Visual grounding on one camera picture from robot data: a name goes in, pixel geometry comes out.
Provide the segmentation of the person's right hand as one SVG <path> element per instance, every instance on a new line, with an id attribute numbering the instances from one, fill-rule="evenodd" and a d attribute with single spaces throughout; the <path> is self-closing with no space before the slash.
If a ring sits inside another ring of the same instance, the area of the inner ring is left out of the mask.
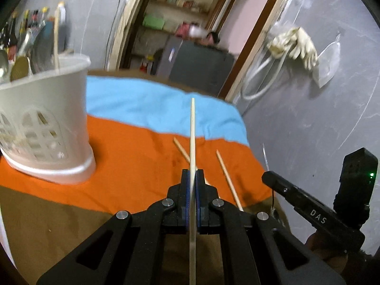
<path id="1" fill-rule="evenodd" d="M 339 245 L 324 232 L 315 231 L 308 237 L 305 246 L 337 273 L 341 274 L 345 269 L 348 261 L 346 251 L 341 249 Z"/>

